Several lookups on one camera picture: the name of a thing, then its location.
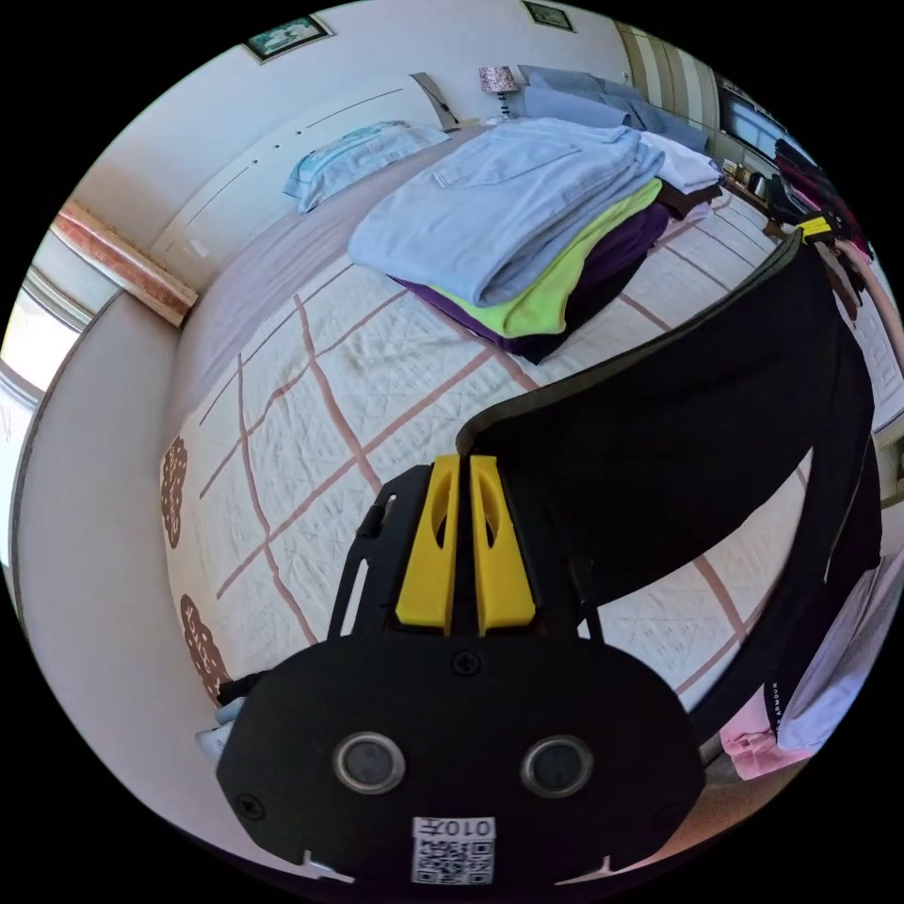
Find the folded purple shirt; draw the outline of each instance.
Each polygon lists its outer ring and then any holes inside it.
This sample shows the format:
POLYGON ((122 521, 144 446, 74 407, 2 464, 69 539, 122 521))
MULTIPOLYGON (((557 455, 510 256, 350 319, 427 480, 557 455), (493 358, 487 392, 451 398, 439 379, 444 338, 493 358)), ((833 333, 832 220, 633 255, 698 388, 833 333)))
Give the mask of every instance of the folded purple shirt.
POLYGON ((512 355, 527 358, 534 364, 552 354, 575 330, 595 317, 637 272, 643 258, 669 225, 669 212, 662 204, 649 207, 616 226, 596 245, 584 263, 581 277, 568 297, 565 308, 565 331, 556 335, 519 336, 507 339, 466 314, 454 301, 427 285, 393 279, 410 289, 418 298, 439 308, 444 314, 488 339, 512 355))

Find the qr code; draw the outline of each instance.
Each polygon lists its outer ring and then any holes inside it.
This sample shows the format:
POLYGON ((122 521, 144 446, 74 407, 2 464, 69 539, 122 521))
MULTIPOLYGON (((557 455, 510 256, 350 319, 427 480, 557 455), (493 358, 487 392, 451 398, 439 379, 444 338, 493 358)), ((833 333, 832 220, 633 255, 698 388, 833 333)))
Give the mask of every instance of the qr code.
POLYGON ((489 885, 493 841, 415 838, 412 881, 425 885, 489 885))

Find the brown decorative pattern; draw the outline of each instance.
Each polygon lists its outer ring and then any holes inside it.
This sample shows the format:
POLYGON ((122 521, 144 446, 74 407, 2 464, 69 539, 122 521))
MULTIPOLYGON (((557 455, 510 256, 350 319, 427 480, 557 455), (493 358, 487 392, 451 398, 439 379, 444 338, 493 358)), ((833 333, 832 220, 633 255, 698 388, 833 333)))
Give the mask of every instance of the brown decorative pattern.
POLYGON ((183 595, 179 605, 182 625, 185 629, 186 644, 191 653, 191 661, 195 664, 204 690, 214 703, 218 702, 219 686, 230 680, 219 654, 217 644, 211 637, 210 629, 201 621, 198 608, 190 596, 183 595))
POLYGON ((188 450, 182 437, 177 436, 163 459, 163 480, 160 488, 160 510, 163 513, 163 526, 166 528, 171 549, 179 545, 179 533, 182 529, 182 488, 186 482, 187 470, 188 450))

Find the camera lens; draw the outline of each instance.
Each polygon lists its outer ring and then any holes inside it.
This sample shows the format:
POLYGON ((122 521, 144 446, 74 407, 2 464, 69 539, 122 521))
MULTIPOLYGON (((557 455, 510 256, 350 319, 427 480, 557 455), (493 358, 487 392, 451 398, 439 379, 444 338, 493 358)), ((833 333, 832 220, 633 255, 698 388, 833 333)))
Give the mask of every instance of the camera lens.
POLYGON ((382 734, 361 732, 346 738, 333 757, 339 781, 359 794, 385 794, 405 774, 402 751, 382 734))
POLYGON ((522 763, 521 777, 542 798, 567 798, 587 783, 593 755, 576 737, 548 737, 535 744, 522 763))

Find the framed picture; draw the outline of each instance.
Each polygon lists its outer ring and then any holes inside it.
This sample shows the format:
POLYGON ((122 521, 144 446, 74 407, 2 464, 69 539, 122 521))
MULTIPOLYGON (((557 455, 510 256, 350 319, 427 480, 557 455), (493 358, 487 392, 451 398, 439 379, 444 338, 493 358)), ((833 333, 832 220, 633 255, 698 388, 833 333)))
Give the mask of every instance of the framed picture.
POLYGON ((248 38, 245 46, 262 62, 295 50, 313 40, 329 38, 332 32, 314 16, 302 16, 248 38))
POLYGON ((531 3, 530 0, 522 0, 530 13, 530 18, 537 25, 550 25, 552 28, 561 28, 563 31, 574 31, 572 20, 565 14, 564 9, 547 7, 543 3, 531 3))

